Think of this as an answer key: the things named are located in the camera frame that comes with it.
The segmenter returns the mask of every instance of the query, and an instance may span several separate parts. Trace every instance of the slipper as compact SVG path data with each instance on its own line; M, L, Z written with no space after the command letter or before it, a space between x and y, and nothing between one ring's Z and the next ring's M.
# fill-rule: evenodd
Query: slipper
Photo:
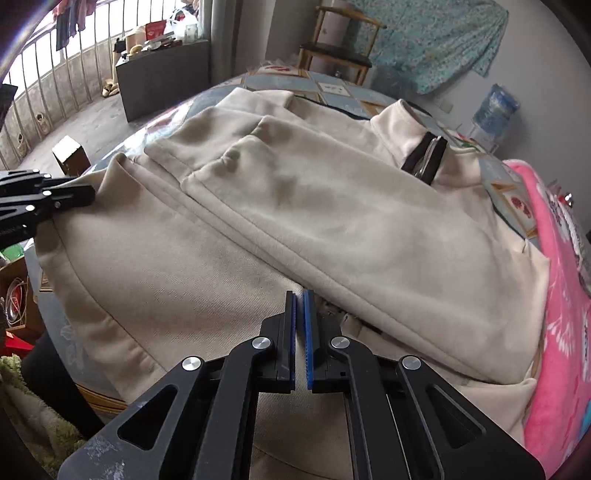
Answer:
M114 83L112 79L105 80L102 96L107 98L117 93L119 93L119 84Z
M47 117L43 113L39 112L35 115L35 119L39 124L41 133L43 133L43 135L47 135L51 131L51 124L49 123Z
M21 158L24 158L25 155L27 155L28 150L29 150L29 146L27 145L27 141L25 140L25 137L23 136L23 134L19 132L17 135L18 156Z

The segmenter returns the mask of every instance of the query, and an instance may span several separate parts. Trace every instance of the wooden chair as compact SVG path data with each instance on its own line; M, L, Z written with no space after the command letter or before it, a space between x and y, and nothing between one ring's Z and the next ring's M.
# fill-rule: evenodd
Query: wooden chair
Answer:
M300 61L298 68L310 70L310 64L312 63L312 57L320 57L322 59L345 65L347 67L353 67L359 70L355 83L361 85L365 80L365 76L368 70L372 67L371 61L369 61L369 53L374 47L375 39L378 36L380 28L387 28L387 25L373 18L366 17L363 13L352 10L349 8L337 8L337 7L325 7L321 5L316 7L318 10L318 20L316 21L316 28L314 29L314 37L311 42L306 42L300 46ZM350 18L352 20L360 20L364 23L371 24L375 27L369 44L363 54L349 51L342 47L335 47L334 45L328 45L326 43L318 42L320 36L320 30L322 29L322 22L326 12L335 13L342 15L343 17Z

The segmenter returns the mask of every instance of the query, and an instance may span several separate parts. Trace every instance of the pink blanket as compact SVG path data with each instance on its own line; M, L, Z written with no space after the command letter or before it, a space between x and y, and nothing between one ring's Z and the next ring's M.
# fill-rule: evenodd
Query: pink blanket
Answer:
M550 259L541 372L525 424L525 447L541 462L549 478L572 453L589 424L591 301L579 283L569 229L556 197L546 191L528 164L518 160L505 164L523 178L540 247Z

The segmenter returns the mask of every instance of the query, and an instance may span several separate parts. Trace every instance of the red box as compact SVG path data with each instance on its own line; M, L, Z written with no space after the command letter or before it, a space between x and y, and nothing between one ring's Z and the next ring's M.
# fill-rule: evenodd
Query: red box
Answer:
M146 24L146 40L152 40L164 34L166 28L166 20L158 20L157 22L150 22Z

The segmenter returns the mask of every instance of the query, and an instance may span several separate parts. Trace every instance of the metal screw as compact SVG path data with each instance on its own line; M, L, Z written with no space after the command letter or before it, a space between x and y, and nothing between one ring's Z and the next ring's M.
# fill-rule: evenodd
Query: metal screw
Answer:
M421 361L415 356L405 356L402 359L402 366L407 370L418 370L421 368Z
M183 360L183 368L187 372L192 372L193 370L198 369L201 366L201 360L199 357L196 356L188 356L185 360Z
M351 342L347 337L335 337L330 341L330 344L335 348L343 349L351 345Z
M256 337L252 341L252 346L257 350L264 350L271 346L271 341L267 337Z

